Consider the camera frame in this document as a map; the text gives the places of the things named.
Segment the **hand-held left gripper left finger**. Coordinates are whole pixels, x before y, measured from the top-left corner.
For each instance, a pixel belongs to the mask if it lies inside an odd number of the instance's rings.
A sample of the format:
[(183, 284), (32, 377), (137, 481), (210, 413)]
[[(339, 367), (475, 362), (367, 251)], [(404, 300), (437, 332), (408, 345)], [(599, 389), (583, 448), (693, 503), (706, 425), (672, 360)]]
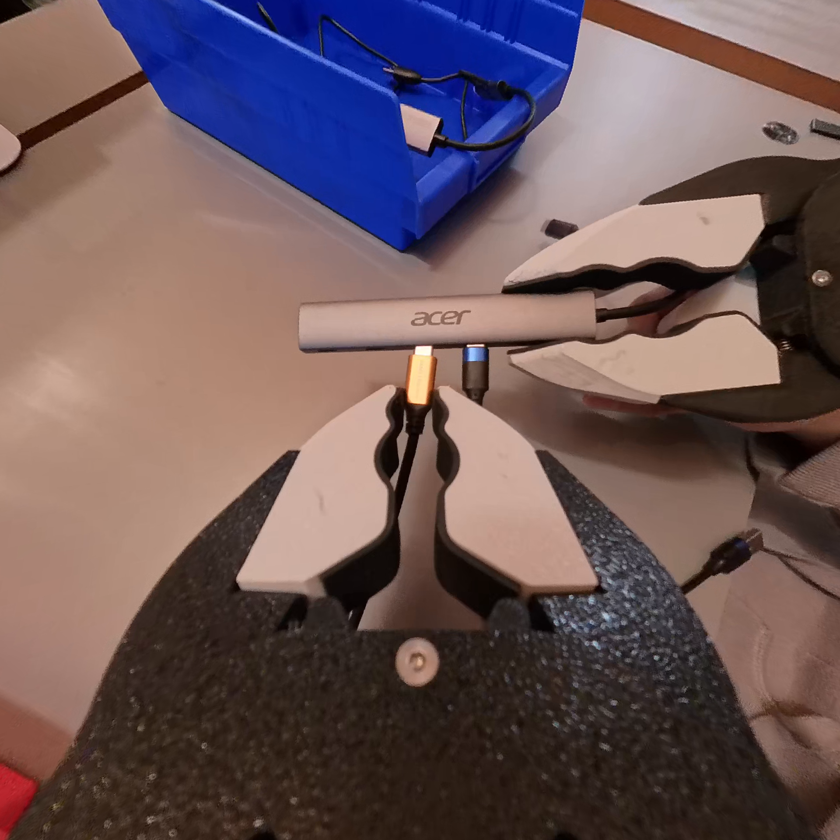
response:
[(385, 385), (296, 453), (236, 584), (243, 592), (337, 600), (357, 627), (396, 577), (401, 534), (392, 477), (403, 391)]

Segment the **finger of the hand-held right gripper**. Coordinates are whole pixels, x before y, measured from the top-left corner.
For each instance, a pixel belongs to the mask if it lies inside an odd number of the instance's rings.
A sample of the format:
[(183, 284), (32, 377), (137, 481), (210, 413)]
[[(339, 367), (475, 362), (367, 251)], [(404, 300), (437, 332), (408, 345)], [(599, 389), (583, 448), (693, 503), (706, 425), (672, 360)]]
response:
[(689, 296), (642, 330), (629, 318), (566, 341), (508, 354), (545, 382), (636, 404), (666, 396), (776, 385), (778, 353), (762, 332), (758, 296)]
[(645, 282), (698, 291), (745, 267), (766, 224), (759, 193), (636, 204), (555, 241), (514, 269), (501, 292), (601, 298)]

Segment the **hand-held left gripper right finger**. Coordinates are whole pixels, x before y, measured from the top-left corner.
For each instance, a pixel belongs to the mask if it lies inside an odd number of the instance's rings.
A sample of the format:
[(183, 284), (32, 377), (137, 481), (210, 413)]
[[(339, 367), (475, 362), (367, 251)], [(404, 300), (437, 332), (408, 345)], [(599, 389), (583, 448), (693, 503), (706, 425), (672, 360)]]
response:
[(538, 452), (518, 430), (450, 386), (434, 396), (438, 494), (434, 567), (481, 618), (502, 600), (589, 595), (596, 573)]

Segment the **grey usb hub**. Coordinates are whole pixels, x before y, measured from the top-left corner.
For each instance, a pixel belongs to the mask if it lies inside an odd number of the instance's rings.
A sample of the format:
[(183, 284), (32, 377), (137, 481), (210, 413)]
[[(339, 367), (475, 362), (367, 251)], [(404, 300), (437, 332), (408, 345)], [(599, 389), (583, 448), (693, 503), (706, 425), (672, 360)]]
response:
[(593, 290), (574, 290), (307, 302), (299, 310), (298, 342), (301, 351), (312, 353), (593, 340), (606, 316), (618, 313), (603, 306), (605, 299)]

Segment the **blue plastic bin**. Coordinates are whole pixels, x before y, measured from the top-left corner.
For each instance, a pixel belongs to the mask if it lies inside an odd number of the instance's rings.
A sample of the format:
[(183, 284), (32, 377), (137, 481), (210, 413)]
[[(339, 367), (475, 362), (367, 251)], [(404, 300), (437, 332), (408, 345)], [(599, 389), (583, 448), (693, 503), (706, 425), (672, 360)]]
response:
[[(398, 250), (425, 236), (500, 169), (523, 140), (482, 153), (411, 150), (400, 106), (462, 137), (460, 81), (395, 89), (383, 64), (318, 21), (334, 18), (368, 46), (440, 77), (467, 70), (531, 92), (532, 129), (560, 104), (583, 2), (100, 2), (154, 92), (175, 115)], [(471, 142), (498, 140), (528, 116), (520, 99), (472, 90)]]

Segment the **person's right forearm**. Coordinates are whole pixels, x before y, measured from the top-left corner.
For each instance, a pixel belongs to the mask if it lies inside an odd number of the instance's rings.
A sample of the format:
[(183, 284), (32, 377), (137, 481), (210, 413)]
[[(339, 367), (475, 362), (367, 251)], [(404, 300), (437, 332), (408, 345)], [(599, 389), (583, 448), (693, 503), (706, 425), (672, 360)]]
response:
[(781, 527), (821, 517), (838, 527), (838, 416), (755, 425), (747, 440), (754, 522)]

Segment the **grey desk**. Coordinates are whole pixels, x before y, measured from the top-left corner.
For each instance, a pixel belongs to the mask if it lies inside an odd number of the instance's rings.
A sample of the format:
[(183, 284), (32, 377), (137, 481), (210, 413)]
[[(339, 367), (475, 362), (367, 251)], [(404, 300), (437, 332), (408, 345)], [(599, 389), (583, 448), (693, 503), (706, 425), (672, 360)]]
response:
[[(401, 253), (169, 113), (93, 2), (2, 26), (2, 761), (49, 776), (112, 652), (184, 547), (404, 353), (305, 354), (303, 301), (490, 293), (548, 244), (717, 165), (838, 155), (836, 120), (590, 12), (552, 114)], [(798, 143), (762, 126), (792, 126)]]

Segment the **person's right hand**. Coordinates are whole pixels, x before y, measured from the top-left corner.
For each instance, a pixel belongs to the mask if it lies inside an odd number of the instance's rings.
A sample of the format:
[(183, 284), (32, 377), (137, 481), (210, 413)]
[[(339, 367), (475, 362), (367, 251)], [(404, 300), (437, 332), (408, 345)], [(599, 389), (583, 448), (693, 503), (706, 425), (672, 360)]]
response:
[(678, 416), (684, 413), (682, 410), (674, 407), (629, 402), (588, 393), (583, 394), (582, 403), (593, 411), (638, 417), (664, 418)]

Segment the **person's beige garment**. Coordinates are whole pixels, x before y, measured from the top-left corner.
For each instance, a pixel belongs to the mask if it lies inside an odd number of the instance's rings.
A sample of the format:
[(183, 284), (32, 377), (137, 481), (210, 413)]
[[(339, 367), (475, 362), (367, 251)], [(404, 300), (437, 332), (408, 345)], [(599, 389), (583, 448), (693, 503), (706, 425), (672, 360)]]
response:
[(763, 551), (732, 573), (716, 644), (799, 813), (821, 838), (838, 838), (838, 527), (803, 525), (754, 521)]

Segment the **red object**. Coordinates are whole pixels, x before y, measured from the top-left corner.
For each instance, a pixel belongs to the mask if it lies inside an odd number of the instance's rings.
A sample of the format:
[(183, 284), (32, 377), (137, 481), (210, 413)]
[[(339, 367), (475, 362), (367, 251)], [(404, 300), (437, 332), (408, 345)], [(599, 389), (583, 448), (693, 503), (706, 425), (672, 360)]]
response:
[(39, 783), (1, 764), (1, 839), (7, 839), (29, 808)]

